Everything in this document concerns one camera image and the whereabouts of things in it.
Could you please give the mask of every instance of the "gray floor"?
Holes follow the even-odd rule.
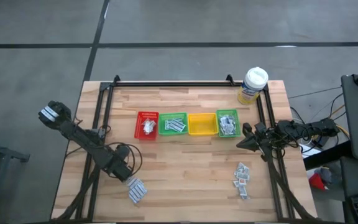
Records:
[[[102,3],[0,0],[0,44],[92,43]],[[111,0],[101,36],[101,42],[293,41],[358,41],[358,1]],[[28,164],[10,167],[0,222],[48,220],[67,142],[37,112],[49,100],[75,110],[89,55],[90,49],[0,49],[0,145],[31,154]],[[228,73],[240,79],[254,66],[284,80],[288,96],[296,96],[358,73],[358,47],[99,49],[91,80],[222,80]],[[309,121],[340,92],[290,104]],[[328,114],[329,106],[313,121]],[[338,122],[347,127],[345,117]],[[336,202],[315,199],[319,216],[338,219],[325,215]]]

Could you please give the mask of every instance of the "yellow bin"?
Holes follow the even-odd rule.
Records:
[[[188,114],[190,135],[213,135],[218,133],[215,113]]]

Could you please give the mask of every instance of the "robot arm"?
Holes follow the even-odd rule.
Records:
[[[291,141],[296,141],[300,138],[311,138],[314,135],[333,137],[338,132],[339,129],[335,122],[329,118],[308,124],[296,124],[294,121],[279,121],[274,128],[266,128],[263,123],[258,123],[255,125],[254,133],[252,133],[251,125],[244,123],[242,133],[246,138],[239,142],[237,147],[254,152],[260,150],[262,152],[261,157],[267,162],[273,179],[283,190],[286,198],[291,201],[299,216],[304,219],[315,220],[316,218],[306,211],[277,172],[273,163],[272,151],[274,149],[283,149]]]
[[[59,130],[65,138],[90,153],[95,163],[107,174],[115,175],[121,182],[132,175],[124,160],[129,154],[128,146],[120,144],[116,150],[105,146],[98,133],[84,130],[71,121],[71,111],[63,103],[50,101],[38,115],[44,125]]]

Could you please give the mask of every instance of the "plastic bin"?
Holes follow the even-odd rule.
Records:
[[[181,118],[186,127],[181,132],[165,130],[165,121],[169,119]],[[165,113],[160,114],[158,119],[158,133],[161,135],[186,134],[188,132],[187,113]]]
[[[142,123],[146,120],[152,120],[155,122],[155,126],[153,127],[153,131],[150,134],[146,134],[143,131]],[[137,120],[135,126],[135,138],[137,139],[145,139],[145,140],[155,140],[158,132],[158,112],[151,111],[139,111],[137,113]]]
[[[218,133],[215,113],[201,113],[188,115],[190,135],[213,135]]]
[[[232,135],[224,135],[221,131],[221,128],[219,127],[219,118],[223,115],[232,115],[234,117],[234,121],[236,122],[236,133]],[[216,122],[218,123],[218,129],[219,129],[219,137],[222,138],[231,138],[231,137],[238,137],[241,136],[241,130],[240,130],[240,122],[239,117],[237,114],[237,110],[217,110],[216,111]]]

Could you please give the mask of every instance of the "wooden tabletop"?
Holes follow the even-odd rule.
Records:
[[[91,128],[100,82],[85,82],[78,103],[80,126]],[[291,119],[290,105],[283,81],[269,81],[270,97],[276,120]],[[240,123],[252,126],[259,122],[256,103],[245,106],[237,101],[238,87],[122,87],[114,89],[110,110],[111,132],[106,143],[125,142],[136,145],[144,163],[136,177],[148,190],[138,204],[128,197],[128,188],[101,173],[96,199],[96,222],[250,222],[275,221],[267,164],[259,152],[238,149],[244,137],[159,136],[155,141],[134,138],[138,111],[159,113],[215,113],[235,108]],[[104,111],[106,97],[103,101]],[[269,116],[262,95],[267,124]],[[68,151],[78,146],[71,142]],[[68,156],[57,192],[52,217],[58,217],[78,193],[86,153],[80,150]],[[290,188],[301,204],[316,216],[313,198],[299,149],[286,148],[284,157]],[[233,185],[239,162],[250,169],[246,189],[250,196],[242,200]],[[284,214],[285,201],[281,192]],[[84,215],[89,197],[85,200]]]

